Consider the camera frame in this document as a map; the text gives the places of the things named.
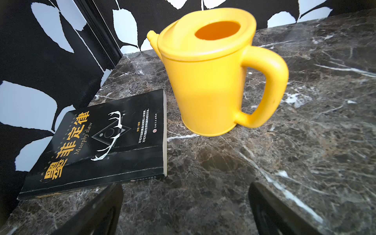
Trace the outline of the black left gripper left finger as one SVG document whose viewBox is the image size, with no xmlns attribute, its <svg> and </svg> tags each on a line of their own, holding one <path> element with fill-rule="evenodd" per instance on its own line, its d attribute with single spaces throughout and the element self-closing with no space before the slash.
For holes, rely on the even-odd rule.
<svg viewBox="0 0 376 235">
<path fill-rule="evenodd" d="M 53 235 L 114 235 L 123 202 L 121 184 L 113 183 Z"/>
</svg>

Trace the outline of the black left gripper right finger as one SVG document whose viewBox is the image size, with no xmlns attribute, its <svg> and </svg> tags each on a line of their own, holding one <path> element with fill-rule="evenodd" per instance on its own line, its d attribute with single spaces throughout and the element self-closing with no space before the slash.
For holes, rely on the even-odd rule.
<svg viewBox="0 0 376 235">
<path fill-rule="evenodd" d="M 261 183 L 251 183 L 248 198 L 260 235 L 321 234 Z"/>
</svg>

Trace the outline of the yellow plastic watering can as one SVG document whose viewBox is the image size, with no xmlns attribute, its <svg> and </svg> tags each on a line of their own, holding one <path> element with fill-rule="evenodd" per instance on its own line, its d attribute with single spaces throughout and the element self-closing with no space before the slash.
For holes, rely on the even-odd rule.
<svg viewBox="0 0 376 235">
<path fill-rule="evenodd" d="M 182 121 L 201 136 L 219 136 L 236 125 L 258 128 L 275 113 L 289 79 L 286 62 L 255 47 L 257 23 L 242 9 L 217 8 L 189 13 L 147 39 L 165 66 Z M 256 110 L 242 112 L 247 69 L 265 75 Z"/>
</svg>

